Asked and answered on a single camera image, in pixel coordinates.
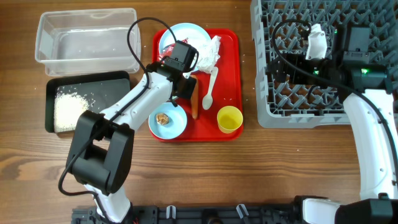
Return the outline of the white napkin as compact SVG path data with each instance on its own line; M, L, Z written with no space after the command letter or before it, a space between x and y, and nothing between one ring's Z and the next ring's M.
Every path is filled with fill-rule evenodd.
M216 35L211 40L201 41L198 44L199 52L196 68L205 73L211 73L217 61L220 59L219 49L221 37Z

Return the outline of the orange carrot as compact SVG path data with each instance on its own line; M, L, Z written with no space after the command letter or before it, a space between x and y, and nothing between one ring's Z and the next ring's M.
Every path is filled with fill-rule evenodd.
M192 96L190 98L191 111L192 111L192 118L197 119L198 118L199 81L195 75L192 75L191 77L196 80L196 84L193 89Z

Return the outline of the light blue bowl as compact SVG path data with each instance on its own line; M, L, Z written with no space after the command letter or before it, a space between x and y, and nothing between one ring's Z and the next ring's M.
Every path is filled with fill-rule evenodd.
M155 119L157 113L169 116L169 123L159 125ZM149 116L149 128L152 134L160 139L169 140L180 136L187 127L187 114L181 106L174 107L171 102L163 103Z

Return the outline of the red snack wrapper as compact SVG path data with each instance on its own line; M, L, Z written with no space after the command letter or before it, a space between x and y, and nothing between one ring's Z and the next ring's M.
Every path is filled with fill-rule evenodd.
M187 39L184 40L178 40L175 43L169 44L166 47L164 47L159 54L159 62L160 63L164 63L166 61L167 58L171 57L179 62L183 62L183 57L172 57L172 52L175 48L175 45L182 45L184 47L189 47L190 45L187 42Z

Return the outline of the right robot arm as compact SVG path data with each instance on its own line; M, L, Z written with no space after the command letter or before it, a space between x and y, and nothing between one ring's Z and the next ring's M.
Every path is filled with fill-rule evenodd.
M360 200L346 205L302 197L304 223L397 222L397 129L393 84L385 65L369 59L370 28L338 26L331 58L319 24L304 23L304 55L278 53L269 71L278 82L333 87L353 130L360 166Z

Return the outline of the white rice pile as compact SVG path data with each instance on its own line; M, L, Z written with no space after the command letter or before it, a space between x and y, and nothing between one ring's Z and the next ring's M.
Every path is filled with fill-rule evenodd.
M73 131L80 115L90 109L94 99L77 92L57 93L54 103L54 132L64 133Z

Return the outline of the brown food scrap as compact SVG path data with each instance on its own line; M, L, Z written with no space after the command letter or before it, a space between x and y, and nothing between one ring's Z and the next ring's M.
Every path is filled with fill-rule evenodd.
M169 123L169 116L165 113L157 113L155 119L159 125L166 125Z

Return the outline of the yellow plastic cup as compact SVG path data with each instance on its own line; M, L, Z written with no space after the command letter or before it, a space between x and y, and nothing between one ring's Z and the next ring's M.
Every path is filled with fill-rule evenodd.
M231 134L243 124L243 114L240 109L234 106L224 106L217 113L217 123L220 131Z

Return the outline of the white plastic spoon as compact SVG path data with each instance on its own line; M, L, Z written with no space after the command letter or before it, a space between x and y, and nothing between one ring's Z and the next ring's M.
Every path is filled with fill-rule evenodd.
M208 110L210 109L212 103L213 103L213 97L212 97L212 91L215 85L215 81L218 75L218 67L213 67L213 69L211 70L210 73L210 82L209 82L209 86L208 86L208 91L207 94L203 97L202 100L202 107L204 110Z

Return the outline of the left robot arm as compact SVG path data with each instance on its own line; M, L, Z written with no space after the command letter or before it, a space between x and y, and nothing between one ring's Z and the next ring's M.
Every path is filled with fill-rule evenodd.
M85 186L96 203L94 220L134 223L133 205L123 184L131 168L134 133L150 114L173 96L189 98L196 81L192 65L179 62L149 64L141 81L121 100L100 113L85 111L78 118L58 189L67 173Z

